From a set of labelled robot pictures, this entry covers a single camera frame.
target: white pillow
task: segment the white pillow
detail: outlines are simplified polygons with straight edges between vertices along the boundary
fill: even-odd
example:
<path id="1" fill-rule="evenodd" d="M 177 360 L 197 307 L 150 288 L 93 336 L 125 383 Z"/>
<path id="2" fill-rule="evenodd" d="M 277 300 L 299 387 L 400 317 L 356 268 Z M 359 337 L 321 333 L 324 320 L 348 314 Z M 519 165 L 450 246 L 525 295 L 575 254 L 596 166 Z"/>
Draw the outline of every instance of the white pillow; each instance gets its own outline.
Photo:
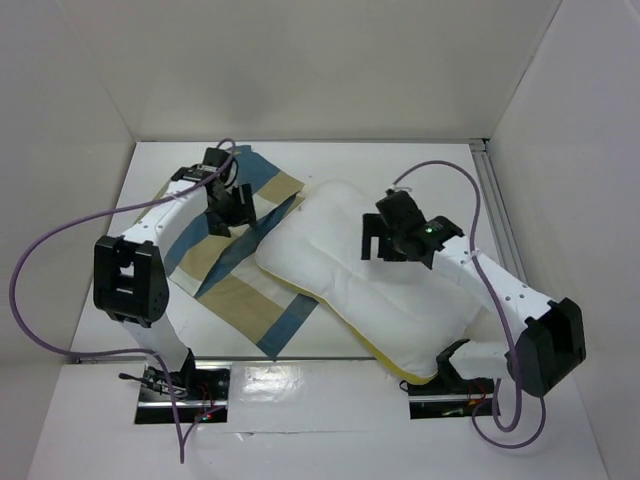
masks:
<path id="1" fill-rule="evenodd" d="M 256 262 L 327 304 L 393 373 L 426 383 L 480 304 L 420 263 L 362 261 L 362 215 L 375 211 L 355 186 L 325 183 L 266 236 Z"/>

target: cloth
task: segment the cloth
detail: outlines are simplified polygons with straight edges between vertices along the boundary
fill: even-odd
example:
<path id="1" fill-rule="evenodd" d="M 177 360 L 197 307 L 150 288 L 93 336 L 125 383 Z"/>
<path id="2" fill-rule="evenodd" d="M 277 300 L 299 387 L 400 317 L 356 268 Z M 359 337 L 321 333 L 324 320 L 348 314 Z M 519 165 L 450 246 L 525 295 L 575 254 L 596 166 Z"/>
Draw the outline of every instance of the cloth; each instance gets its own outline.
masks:
<path id="1" fill-rule="evenodd" d="M 353 185 L 327 182 L 266 236 L 255 258 L 326 303 L 394 374 L 426 383 L 480 304 L 422 264 L 362 261 L 362 215 L 372 211 L 375 202 Z"/>
<path id="2" fill-rule="evenodd" d="M 250 146 L 238 147 L 238 184 L 253 191 L 257 223 L 231 228 L 231 237 L 209 235 L 205 215 L 180 235 L 165 258 L 169 279 L 275 358 L 317 305 L 256 265 L 260 241 L 303 200 L 304 184 Z"/>

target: blue stripe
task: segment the blue stripe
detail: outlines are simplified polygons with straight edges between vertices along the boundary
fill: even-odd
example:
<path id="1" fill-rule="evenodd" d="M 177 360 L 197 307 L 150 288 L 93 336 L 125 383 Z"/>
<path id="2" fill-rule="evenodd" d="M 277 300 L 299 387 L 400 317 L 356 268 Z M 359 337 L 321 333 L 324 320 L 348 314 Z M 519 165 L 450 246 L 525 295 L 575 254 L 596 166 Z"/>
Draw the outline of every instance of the blue stripe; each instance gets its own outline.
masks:
<path id="1" fill-rule="evenodd" d="M 289 343 L 304 321 L 311 315 L 318 302 L 305 295 L 297 295 L 280 318 L 256 343 L 256 347 L 269 358 L 275 359 Z"/>
<path id="2" fill-rule="evenodd" d="M 236 160 L 238 185 L 250 183 L 254 195 L 280 172 L 280 169 L 269 163 L 263 156 L 251 151 L 250 145 L 243 145 L 236 149 Z"/>
<path id="3" fill-rule="evenodd" d="M 289 197 L 282 205 L 258 220 L 253 228 L 247 230 L 240 238 L 229 245 L 229 247 L 222 252 L 222 255 L 220 255 L 220 258 L 207 275 L 207 278 L 205 278 L 195 298 L 200 298 L 208 292 L 216 283 L 240 265 L 242 260 L 254 253 L 262 239 L 284 218 L 295 198 L 295 195 Z"/>
<path id="4" fill-rule="evenodd" d="M 176 267 L 180 264 L 187 251 L 204 240 L 209 235 L 209 227 L 207 226 L 207 217 L 202 214 L 198 215 L 185 228 L 178 239 L 175 241 L 167 252 L 164 259 L 164 270 L 167 275 L 171 275 Z"/>

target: white wall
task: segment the white wall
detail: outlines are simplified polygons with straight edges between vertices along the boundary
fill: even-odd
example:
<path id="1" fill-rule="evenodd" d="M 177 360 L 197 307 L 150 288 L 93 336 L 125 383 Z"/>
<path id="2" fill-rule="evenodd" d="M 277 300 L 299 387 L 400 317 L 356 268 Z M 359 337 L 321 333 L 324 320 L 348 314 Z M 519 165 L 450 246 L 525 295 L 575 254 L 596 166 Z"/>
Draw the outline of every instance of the white wall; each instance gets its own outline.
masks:
<path id="1" fill-rule="evenodd" d="M 640 472 L 639 12 L 564 0 L 490 143 L 527 275 L 583 308 L 576 379 L 612 480 Z"/>
<path id="2" fill-rule="evenodd" d="M 62 358 L 18 330 L 6 302 L 9 275 L 36 236 L 106 208 L 133 146 L 81 44 L 51 0 L 0 2 L 0 465 L 25 478 Z M 71 343 L 89 284 L 94 222 L 46 245 L 19 284 L 29 324 Z"/>
<path id="3" fill-rule="evenodd" d="M 61 0 L 142 140 L 493 132 L 559 0 Z"/>

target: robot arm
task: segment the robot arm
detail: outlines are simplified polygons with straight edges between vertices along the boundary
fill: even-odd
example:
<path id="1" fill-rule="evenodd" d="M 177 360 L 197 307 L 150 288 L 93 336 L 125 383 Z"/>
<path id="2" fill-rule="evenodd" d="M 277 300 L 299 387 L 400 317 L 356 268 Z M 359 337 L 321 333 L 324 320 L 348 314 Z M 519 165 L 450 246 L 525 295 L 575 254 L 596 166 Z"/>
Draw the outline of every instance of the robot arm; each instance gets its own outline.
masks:
<path id="1" fill-rule="evenodd" d="M 172 176 L 164 197 L 175 197 L 207 178 L 228 155 L 207 149 L 202 164 L 181 168 Z M 157 352 L 176 384 L 187 389 L 195 361 L 166 313 L 169 286 L 165 260 L 180 234 L 203 213 L 210 234 L 229 235 L 230 226 L 255 223 L 251 186 L 235 186 L 231 173 L 226 171 L 187 195 L 156 205 L 120 236 L 105 235 L 95 245 L 96 307 L 120 322 L 141 347 Z M 151 367 L 159 368 L 154 357 L 148 361 Z"/>
<path id="2" fill-rule="evenodd" d="M 473 257 L 494 287 L 513 334 L 522 388 L 544 396 L 585 358 L 580 308 L 565 298 L 556 303 L 513 277 L 481 252 L 447 218 L 425 220 L 406 191 L 387 192 L 376 204 L 379 214 L 363 218 L 362 259 L 371 257 L 371 238 L 379 238 L 378 257 L 387 261 L 419 261 L 471 293 L 496 312 Z M 438 356 L 438 373 L 460 379 L 513 375 L 508 347 L 502 342 L 459 340 Z"/>

